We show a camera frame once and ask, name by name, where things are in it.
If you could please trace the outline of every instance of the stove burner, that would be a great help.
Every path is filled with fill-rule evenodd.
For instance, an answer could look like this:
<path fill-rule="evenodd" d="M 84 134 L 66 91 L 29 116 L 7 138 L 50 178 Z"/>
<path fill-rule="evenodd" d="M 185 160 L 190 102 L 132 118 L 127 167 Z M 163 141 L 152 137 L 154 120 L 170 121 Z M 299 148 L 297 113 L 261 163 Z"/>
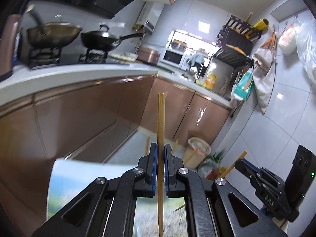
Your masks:
<path fill-rule="evenodd" d="M 33 49 L 28 52 L 28 65 L 59 63 L 61 48 Z"/>
<path fill-rule="evenodd" d="M 86 54 L 80 54 L 79 64 L 83 63 L 106 63 L 107 52 L 91 52 L 90 49 L 87 50 Z"/>

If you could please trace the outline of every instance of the gas stove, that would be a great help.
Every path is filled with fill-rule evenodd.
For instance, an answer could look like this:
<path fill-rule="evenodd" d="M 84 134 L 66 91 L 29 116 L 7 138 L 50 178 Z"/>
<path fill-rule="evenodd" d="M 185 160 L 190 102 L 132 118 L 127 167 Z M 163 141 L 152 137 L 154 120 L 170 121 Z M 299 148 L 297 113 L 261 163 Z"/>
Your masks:
<path fill-rule="evenodd" d="M 55 66 L 77 64 L 120 64 L 130 65 L 126 61 L 108 56 L 105 52 L 92 52 L 87 50 L 85 54 L 61 56 L 61 49 L 41 49 L 29 51 L 27 65 L 30 69 L 42 69 Z"/>

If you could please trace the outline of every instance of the microwave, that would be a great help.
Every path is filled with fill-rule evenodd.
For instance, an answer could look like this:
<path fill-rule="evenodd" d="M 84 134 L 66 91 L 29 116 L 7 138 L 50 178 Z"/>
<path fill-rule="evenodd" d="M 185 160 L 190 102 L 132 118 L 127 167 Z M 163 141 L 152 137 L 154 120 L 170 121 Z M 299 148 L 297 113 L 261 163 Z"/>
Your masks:
<path fill-rule="evenodd" d="M 162 62 L 170 66 L 174 66 L 177 68 L 181 68 L 184 61 L 185 61 L 184 52 L 174 50 L 174 49 L 169 49 L 169 48 L 164 48 L 160 51 L 159 62 Z"/>

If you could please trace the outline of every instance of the wok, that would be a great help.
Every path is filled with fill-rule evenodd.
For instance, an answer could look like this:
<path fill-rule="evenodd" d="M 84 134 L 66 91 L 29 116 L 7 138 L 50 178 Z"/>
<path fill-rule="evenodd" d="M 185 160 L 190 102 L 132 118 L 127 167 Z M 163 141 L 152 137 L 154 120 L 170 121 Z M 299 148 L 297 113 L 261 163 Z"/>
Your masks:
<path fill-rule="evenodd" d="M 71 44 L 82 31 L 81 26 L 65 22 L 42 23 L 33 7 L 27 12 L 36 21 L 37 26 L 26 30 L 27 39 L 35 49 L 63 48 Z"/>
<path fill-rule="evenodd" d="M 102 24 L 100 25 L 99 30 L 81 33 L 83 45 L 90 50 L 109 52 L 117 48 L 121 42 L 126 39 L 143 37 L 143 34 L 136 33 L 117 38 L 116 36 L 109 34 L 109 30 L 110 28 L 107 25 Z"/>

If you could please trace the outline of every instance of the white countertop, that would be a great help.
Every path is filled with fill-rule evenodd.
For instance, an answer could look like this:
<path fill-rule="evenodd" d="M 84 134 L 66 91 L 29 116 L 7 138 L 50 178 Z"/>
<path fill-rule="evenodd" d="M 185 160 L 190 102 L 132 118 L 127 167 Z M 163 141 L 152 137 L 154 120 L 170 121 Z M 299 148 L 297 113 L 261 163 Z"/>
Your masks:
<path fill-rule="evenodd" d="M 68 84 L 113 77 L 153 74 L 196 91 L 226 108 L 231 108 L 227 100 L 201 86 L 159 68 L 140 63 L 130 65 L 80 64 L 34 70 L 30 70 L 24 65 L 18 65 L 13 68 L 11 77 L 0 82 L 0 106 L 36 92 Z"/>

